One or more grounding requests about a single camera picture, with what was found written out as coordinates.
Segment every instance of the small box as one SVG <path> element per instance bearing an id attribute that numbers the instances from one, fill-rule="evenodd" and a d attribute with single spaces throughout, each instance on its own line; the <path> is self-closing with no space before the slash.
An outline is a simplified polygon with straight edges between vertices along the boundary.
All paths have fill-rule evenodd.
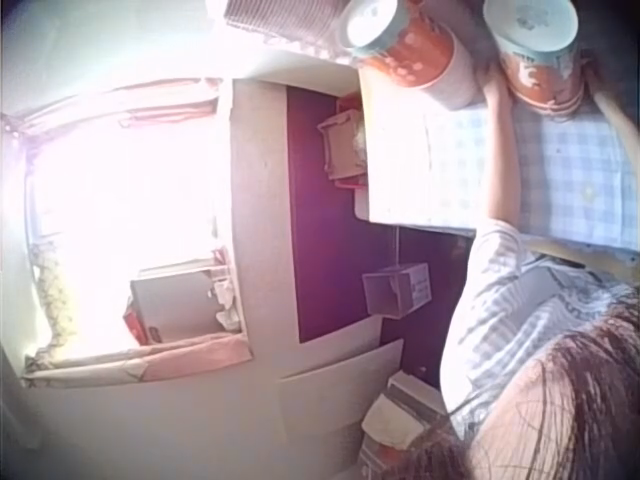
<path id="1" fill-rule="evenodd" d="M 362 112 L 348 110 L 318 125 L 324 137 L 324 169 L 330 180 L 355 177 L 367 172 L 363 140 Z"/>
<path id="2" fill-rule="evenodd" d="M 429 265 L 385 268 L 362 276 L 370 315 L 400 319 L 431 300 Z"/>

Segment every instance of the blue plaid shirt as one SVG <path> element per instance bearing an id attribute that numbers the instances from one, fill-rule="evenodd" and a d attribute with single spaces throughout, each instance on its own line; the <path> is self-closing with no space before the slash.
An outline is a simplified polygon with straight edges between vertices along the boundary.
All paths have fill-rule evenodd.
<path id="1" fill-rule="evenodd" d="M 515 228 L 485 220 L 440 369 L 450 412 L 475 398 L 452 419 L 458 435 L 484 421 L 525 363 L 562 334 L 588 328 L 629 289 L 610 275 L 534 256 Z"/>

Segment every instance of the maroon wall panel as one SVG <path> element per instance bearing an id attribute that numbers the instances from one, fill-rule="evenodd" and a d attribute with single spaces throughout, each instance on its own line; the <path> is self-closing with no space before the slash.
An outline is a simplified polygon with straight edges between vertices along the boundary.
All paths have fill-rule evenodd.
<path id="1" fill-rule="evenodd" d="M 287 119 L 293 260 L 300 341 L 367 317 L 362 274 L 391 263 L 390 227 L 355 217 L 353 193 L 324 172 L 317 125 L 335 114 L 335 97 L 288 87 Z"/>
<path id="2" fill-rule="evenodd" d="M 383 343 L 404 338 L 402 369 L 439 388 L 440 361 L 467 274 L 468 248 L 459 248 L 457 237 L 403 228 L 401 263 L 427 262 L 432 300 L 401 320 L 386 319 Z"/>

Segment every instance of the white container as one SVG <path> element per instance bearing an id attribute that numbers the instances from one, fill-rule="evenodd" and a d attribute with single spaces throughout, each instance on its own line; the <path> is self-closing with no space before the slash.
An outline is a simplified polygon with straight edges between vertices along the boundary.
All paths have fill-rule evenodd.
<path id="1" fill-rule="evenodd" d="M 484 18 L 518 98 L 551 116 L 566 116 L 580 106 L 579 22 L 570 1 L 487 0 Z"/>
<path id="2" fill-rule="evenodd" d="M 469 105 L 478 93 L 473 71 L 473 61 L 460 40 L 453 36 L 453 57 L 442 75 L 433 82 L 415 87 L 429 95 L 448 110 L 458 110 Z"/>

